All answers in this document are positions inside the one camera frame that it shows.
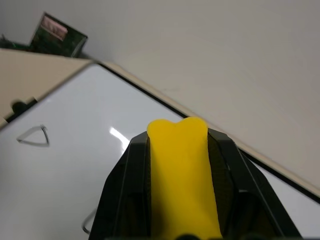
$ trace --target white plastic surface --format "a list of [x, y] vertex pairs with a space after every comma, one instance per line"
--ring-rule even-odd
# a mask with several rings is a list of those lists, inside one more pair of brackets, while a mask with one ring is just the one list
[[[180, 116], [93, 65], [0, 131], [0, 239], [85, 240], [84, 219], [130, 139], [154, 119]], [[47, 128], [49, 147], [18, 143]], [[27, 140], [44, 142], [35, 132]], [[267, 171], [304, 237], [320, 236], [320, 206]]]

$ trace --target black edge trim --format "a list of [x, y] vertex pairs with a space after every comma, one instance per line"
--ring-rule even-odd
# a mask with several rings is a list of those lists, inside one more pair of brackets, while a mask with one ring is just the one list
[[[142, 93], [146, 94], [147, 96], [149, 96], [150, 98], [156, 100], [158, 103], [164, 105], [165, 107], [167, 107], [168, 109], [170, 109], [171, 111], [173, 111], [174, 113], [176, 113], [177, 115], [181, 116], [182, 118], [187, 118], [188, 115], [186, 115], [185, 113], [179, 111], [178, 109], [174, 108], [173, 106], [171, 106], [170, 104], [168, 104], [167, 102], [161, 100], [160, 98], [154, 96], [152, 93], [148, 92], [147, 90], [143, 89], [141, 86], [131, 82], [129, 79], [125, 78], [124, 76], [120, 75], [118, 72], [114, 71], [113, 69], [109, 68], [108, 66], [104, 65], [103, 63], [99, 62], [99, 61], [92, 61], [89, 62], [88, 64], [86, 64], [85, 66], [83, 66], [82, 68], [80, 68], [78, 71], [76, 71], [75, 73], [73, 73], [72, 75], [70, 75], [69, 77], [67, 77], [64, 81], [62, 81], [60, 84], [58, 84], [56, 87], [54, 87], [53, 89], [51, 89], [46, 95], [42, 96], [41, 98], [39, 98], [37, 101], [38, 103], [41, 102], [43, 99], [45, 99], [47, 96], [49, 96], [51, 93], [55, 92], [56, 90], [58, 90], [59, 88], [61, 88], [64, 84], [66, 84], [67, 82], [69, 82], [72, 78], [74, 78], [75, 76], [77, 76], [78, 74], [80, 74], [82, 71], [84, 71], [86, 68], [90, 67], [91, 65], [99, 65], [102, 68], [108, 70], [109, 72], [113, 73], [114, 75], [116, 75], [118, 78], [120, 78], [121, 80], [125, 81], [126, 83], [130, 84], [131, 86], [135, 87], [136, 89], [138, 89], [139, 91], [141, 91]], [[29, 108], [28, 110], [26, 110], [24, 113], [22, 113], [20, 116], [18, 116], [16, 119], [19, 119], [22, 115], [24, 115], [26, 112], [28, 112], [31, 108]], [[14, 122], [15, 120], [8, 122], [7, 124], [5, 124], [4, 126], [0, 127], [0, 131], [3, 130], [4, 128], [6, 128], [9, 124], [11, 124], [12, 122]], [[318, 204], [320, 204], [320, 197], [318, 197], [317, 195], [315, 195], [314, 193], [310, 192], [309, 190], [307, 190], [306, 188], [302, 187], [301, 185], [297, 184], [296, 182], [292, 181], [291, 179], [287, 178], [286, 176], [282, 175], [280, 172], [274, 170], [273, 168], [267, 166], [266, 164], [264, 164], [263, 162], [259, 161], [258, 159], [256, 159], [255, 157], [251, 156], [250, 154], [248, 154], [247, 152], [245, 152], [244, 150], [240, 149], [241, 153], [243, 153], [250, 161], [254, 162], [255, 164], [259, 165], [260, 167], [262, 167], [263, 169], [267, 170], [268, 172], [270, 172], [271, 174], [273, 174], [274, 176], [276, 176], [277, 178], [281, 179], [282, 181], [284, 181], [286, 184], [290, 185], [291, 187], [295, 188], [296, 190], [298, 190], [299, 192], [301, 192], [302, 194], [306, 195], [307, 197], [309, 197], [310, 199], [314, 200], [315, 202], [317, 202]]]

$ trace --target beige countertop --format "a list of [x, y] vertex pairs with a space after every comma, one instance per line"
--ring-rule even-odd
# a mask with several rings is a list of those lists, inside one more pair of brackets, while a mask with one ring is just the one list
[[[12, 101], [18, 99], [27, 102], [31, 98], [38, 100], [47, 95], [50, 90], [61, 84], [66, 78], [89, 63], [90, 60], [86, 59], [0, 49], [0, 125], [6, 124], [4, 118], [12, 113]], [[109, 62], [105, 64], [176, 109], [179, 109], [186, 115], [196, 116], [196, 114], [188, 108], [178, 104], [162, 92], [126, 72], [120, 66]], [[224, 132], [211, 123], [208, 123], [208, 126], [217, 131]], [[320, 190], [309, 182], [306, 182], [294, 173], [270, 160], [268, 157], [255, 151], [250, 146], [245, 145], [240, 139], [232, 136], [232, 134], [228, 135], [244, 151], [250, 153], [255, 158], [261, 160], [271, 168], [276, 169], [278, 172], [306, 189], [309, 189], [314, 194], [320, 196]]]

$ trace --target yellow object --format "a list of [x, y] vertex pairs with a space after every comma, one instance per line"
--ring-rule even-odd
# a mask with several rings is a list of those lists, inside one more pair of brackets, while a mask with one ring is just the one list
[[208, 154], [208, 127], [198, 117], [147, 127], [151, 157], [151, 236], [221, 238]]

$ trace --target white wall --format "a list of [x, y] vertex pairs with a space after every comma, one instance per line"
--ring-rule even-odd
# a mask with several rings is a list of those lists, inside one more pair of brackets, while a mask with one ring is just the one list
[[320, 1], [0, 0], [0, 33], [28, 42], [43, 11], [320, 188]]

